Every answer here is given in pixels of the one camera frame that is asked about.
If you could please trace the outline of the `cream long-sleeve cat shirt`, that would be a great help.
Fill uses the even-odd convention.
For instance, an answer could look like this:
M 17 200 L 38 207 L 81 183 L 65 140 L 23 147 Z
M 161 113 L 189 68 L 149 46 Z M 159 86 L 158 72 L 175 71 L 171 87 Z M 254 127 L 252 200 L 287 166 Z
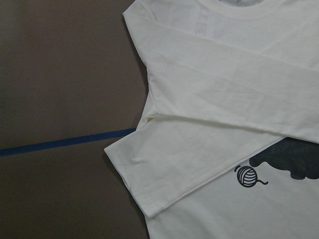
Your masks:
M 136 0 L 135 132 L 105 148 L 152 239 L 319 236 L 319 3 Z

